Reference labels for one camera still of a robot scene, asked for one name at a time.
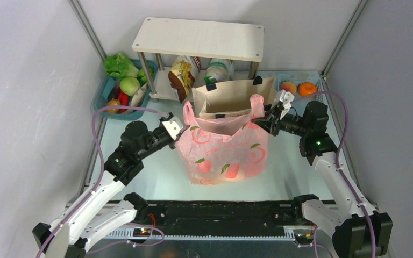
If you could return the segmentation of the beige canvas tote bag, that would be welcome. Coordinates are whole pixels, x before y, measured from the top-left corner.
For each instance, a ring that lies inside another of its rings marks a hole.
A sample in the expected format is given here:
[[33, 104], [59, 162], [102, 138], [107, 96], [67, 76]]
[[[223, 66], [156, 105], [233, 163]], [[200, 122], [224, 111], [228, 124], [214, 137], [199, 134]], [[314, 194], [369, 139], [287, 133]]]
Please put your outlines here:
[[257, 76], [253, 80], [234, 80], [193, 89], [195, 115], [203, 119], [236, 117], [251, 110], [251, 97], [260, 95], [263, 105], [273, 105], [277, 78]]

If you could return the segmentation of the pink plastic grocery bag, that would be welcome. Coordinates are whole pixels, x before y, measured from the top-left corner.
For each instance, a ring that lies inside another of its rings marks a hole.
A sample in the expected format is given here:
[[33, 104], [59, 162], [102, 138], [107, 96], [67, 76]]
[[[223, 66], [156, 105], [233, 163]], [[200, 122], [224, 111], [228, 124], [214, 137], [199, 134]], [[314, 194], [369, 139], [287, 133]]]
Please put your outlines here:
[[176, 148], [193, 184], [214, 185], [241, 181], [259, 175], [266, 168], [268, 133], [252, 119], [264, 116], [264, 98], [250, 97], [248, 114], [202, 119], [186, 102], [183, 119], [187, 129]]

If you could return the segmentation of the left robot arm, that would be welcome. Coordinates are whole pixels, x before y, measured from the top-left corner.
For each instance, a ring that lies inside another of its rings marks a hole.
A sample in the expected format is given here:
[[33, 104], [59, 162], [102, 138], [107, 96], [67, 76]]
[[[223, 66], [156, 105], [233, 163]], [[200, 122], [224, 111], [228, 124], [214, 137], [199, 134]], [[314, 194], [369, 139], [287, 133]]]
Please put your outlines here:
[[109, 158], [99, 156], [102, 164], [97, 181], [50, 224], [34, 227], [32, 233], [39, 246], [37, 257], [85, 257], [112, 231], [142, 218], [147, 202], [134, 192], [110, 212], [97, 214], [143, 170], [145, 158], [166, 146], [174, 149], [188, 128], [172, 113], [161, 113], [160, 117], [159, 126], [152, 131], [143, 121], [130, 122]]

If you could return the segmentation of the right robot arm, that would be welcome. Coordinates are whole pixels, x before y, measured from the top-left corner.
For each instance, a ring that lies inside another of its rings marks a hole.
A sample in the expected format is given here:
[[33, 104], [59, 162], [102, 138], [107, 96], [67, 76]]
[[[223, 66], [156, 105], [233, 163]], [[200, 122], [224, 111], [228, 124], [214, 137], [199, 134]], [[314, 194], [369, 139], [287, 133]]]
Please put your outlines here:
[[273, 136], [281, 131], [299, 136], [301, 156], [321, 175], [337, 206], [333, 210], [315, 195], [301, 195], [293, 200], [295, 218], [312, 222], [330, 236], [339, 257], [386, 255], [392, 219], [366, 199], [341, 163], [339, 148], [326, 132], [327, 105], [311, 101], [302, 116], [288, 110], [278, 103], [252, 123]]

